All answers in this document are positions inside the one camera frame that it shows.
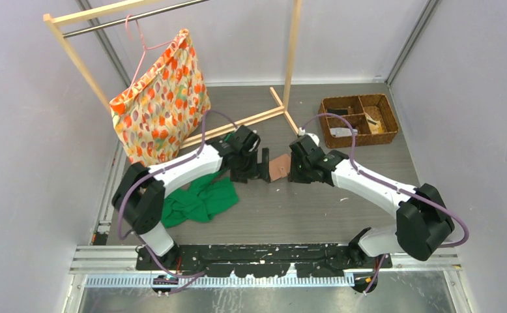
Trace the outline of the woven wicker divided basket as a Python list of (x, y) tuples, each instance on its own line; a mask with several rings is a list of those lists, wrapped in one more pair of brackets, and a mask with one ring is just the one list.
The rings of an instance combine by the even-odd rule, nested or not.
[[(335, 115), (327, 113), (326, 110), (347, 108), (349, 115)], [(368, 122), (364, 113), (370, 114), (374, 119), (379, 120), (383, 126), (384, 133), (371, 134)], [(350, 147), (351, 137), (334, 138), (330, 134), (331, 128), (348, 128), (344, 121), (348, 121), (353, 129), (358, 130), (355, 145), (381, 145), (393, 141), (399, 132), (399, 125), (392, 111), (388, 97), (384, 94), (353, 95), (343, 97), (327, 97), (322, 99), (319, 107), (319, 122), (323, 131), (323, 138), (328, 148)]]

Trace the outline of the pink leather card holder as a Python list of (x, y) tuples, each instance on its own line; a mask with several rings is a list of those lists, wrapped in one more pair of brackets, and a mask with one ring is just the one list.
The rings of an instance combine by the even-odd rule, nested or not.
[(284, 154), (268, 163), (270, 182), (286, 178), (290, 173), (291, 156)]

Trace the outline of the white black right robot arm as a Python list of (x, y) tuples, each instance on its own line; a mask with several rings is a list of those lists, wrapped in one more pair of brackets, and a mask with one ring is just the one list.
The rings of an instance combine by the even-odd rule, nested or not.
[(399, 183), (361, 166), (345, 153), (325, 153), (313, 134), (297, 138), (289, 147), (290, 182), (318, 182), (348, 190), (394, 218), (393, 225), (365, 228), (349, 242), (353, 265), (367, 267), (375, 257), (395, 252), (426, 261), (454, 231), (452, 217), (433, 185)]

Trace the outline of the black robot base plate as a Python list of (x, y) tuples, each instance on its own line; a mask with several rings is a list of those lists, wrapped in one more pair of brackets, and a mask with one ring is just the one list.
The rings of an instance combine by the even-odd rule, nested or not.
[(362, 256), (347, 245), (337, 243), (288, 243), (251, 245), (177, 245), (153, 259), (143, 246), (135, 247), (138, 271), (166, 268), (180, 275), (199, 273), (207, 277), (283, 277), (295, 271), (299, 278), (338, 277), (345, 270), (373, 272), (378, 265), (392, 266), (390, 259)]

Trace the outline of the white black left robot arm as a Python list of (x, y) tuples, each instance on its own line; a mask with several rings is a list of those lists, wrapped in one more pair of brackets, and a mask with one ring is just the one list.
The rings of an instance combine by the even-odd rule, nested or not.
[(178, 188), (208, 175), (227, 170), (230, 180), (247, 183), (270, 181), (268, 148), (256, 131), (242, 125), (227, 134), (208, 139), (201, 146), (164, 164), (133, 163), (124, 173), (111, 204), (118, 219), (125, 220), (152, 251), (152, 261), (162, 270), (177, 261), (175, 242), (161, 219), (165, 199)]

